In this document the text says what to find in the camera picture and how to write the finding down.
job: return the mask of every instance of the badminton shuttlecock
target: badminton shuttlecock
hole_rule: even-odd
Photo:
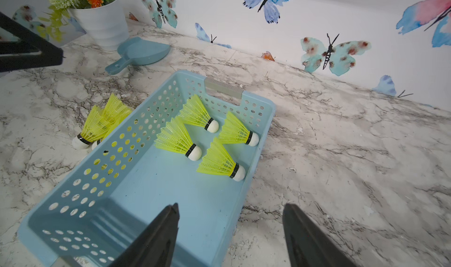
[[[202,150],[193,143],[185,125],[178,116],[167,122],[166,127],[161,129],[161,133],[156,135],[155,147],[183,153],[192,161],[196,161],[202,156]]]
[[[106,102],[105,109],[103,110],[102,116],[109,122],[115,123],[116,120],[125,114],[130,114],[132,110],[124,105],[121,100],[119,100],[116,95],[111,93],[108,102]]]
[[[111,123],[102,116],[102,110],[93,106],[89,112],[83,130],[72,140],[75,149],[84,149],[105,136],[110,129]]]
[[[223,144],[245,143],[254,147],[258,144],[260,138],[256,133],[247,130],[233,113],[228,112],[224,126],[222,127],[221,133],[219,133],[219,140]]]
[[[199,164],[197,172],[229,176],[235,181],[241,181],[246,176],[245,169],[234,162],[218,138],[214,138],[210,148],[206,150],[205,157]]]
[[[203,127],[210,133],[216,133],[219,129],[218,122],[208,114],[198,95],[193,95],[186,101],[179,116],[183,123]]]
[[[116,119],[115,123],[113,123],[113,124],[110,126],[110,129],[108,129],[108,132],[105,134],[105,136],[103,136],[102,139],[99,139],[99,140],[93,142],[92,149],[97,148],[97,146],[100,144],[100,142],[103,141],[103,140],[105,140],[105,138],[108,137],[108,136],[111,134],[111,132],[113,132],[113,130],[116,129],[117,126],[119,126],[119,124],[121,124],[122,121],[124,121],[124,120],[128,117],[128,115],[129,115],[130,113],[131,113],[131,112],[125,112],[125,113],[123,113],[120,117],[118,117],[118,118]]]

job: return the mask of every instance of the orange flower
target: orange flower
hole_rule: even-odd
[[[103,4],[103,0],[87,0],[87,2],[91,5],[91,8],[98,8]]]

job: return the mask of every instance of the white flower pot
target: white flower pot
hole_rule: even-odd
[[[69,11],[103,50],[117,50],[117,47],[129,38],[127,22],[119,0],[94,9]]]

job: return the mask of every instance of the light blue plastic basket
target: light blue plastic basket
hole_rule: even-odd
[[[180,221],[172,266],[221,266],[276,108],[246,91],[240,106],[219,100],[206,93],[205,84],[224,93],[227,89],[211,82],[185,70],[172,74],[31,210],[20,225],[20,241],[44,266],[61,256],[83,256],[108,266],[164,207],[177,202]],[[197,173],[201,159],[193,162],[153,146],[160,128],[194,93],[220,127],[232,111],[260,136],[256,147],[225,145],[245,167],[243,181]],[[221,130],[187,129],[202,155]]]

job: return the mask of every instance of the black band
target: black band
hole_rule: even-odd
[[[235,164],[235,168],[233,169],[232,174],[230,174],[230,178],[233,179],[233,177],[235,177],[236,172],[238,171],[238,168],[240,167],[240,165],[238,163]]]
[[[249,131],[249,137],[248,137],[248,141],[246,142],[246,145],[249,145],[249,142],[252,139],[252,131]]]
[[[85,143],[87,145],[91,145],[92,144],[92,142],[90,142],[90,141],[86,140],[85,138],[83,138],[80,133],[77,135],[77,139],[82,141],[83,143]]]
[[[210,126],[210,123],[213,121],[213,118],[210,117],[210,120],[205,125],[205,130]]]
[[[185,156],[188,157],[189,154],[194,150],[195,147],[196,147],[196,144],[192,144],[191,147],[189,148],[189,150],[185,153]]]

